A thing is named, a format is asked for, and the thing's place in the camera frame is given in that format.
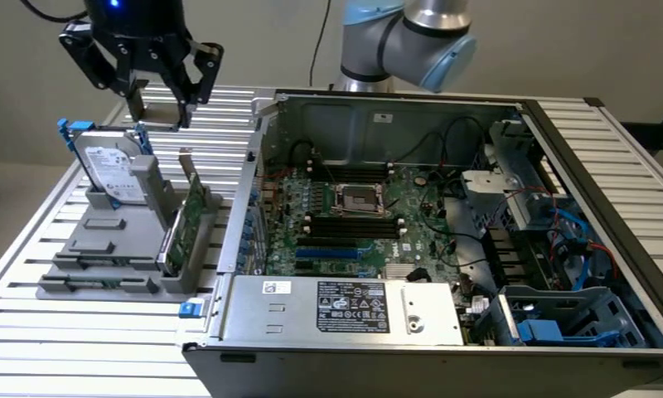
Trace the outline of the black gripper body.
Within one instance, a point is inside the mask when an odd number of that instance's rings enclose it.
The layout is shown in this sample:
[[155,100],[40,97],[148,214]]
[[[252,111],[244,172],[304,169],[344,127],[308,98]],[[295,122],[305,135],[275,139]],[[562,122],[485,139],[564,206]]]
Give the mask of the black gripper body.
[[165,71],[167,40],[192,40],[181,1],[86,1],[97,45],[116,65],[120,46],[132,52],[132,68],[160,75]]

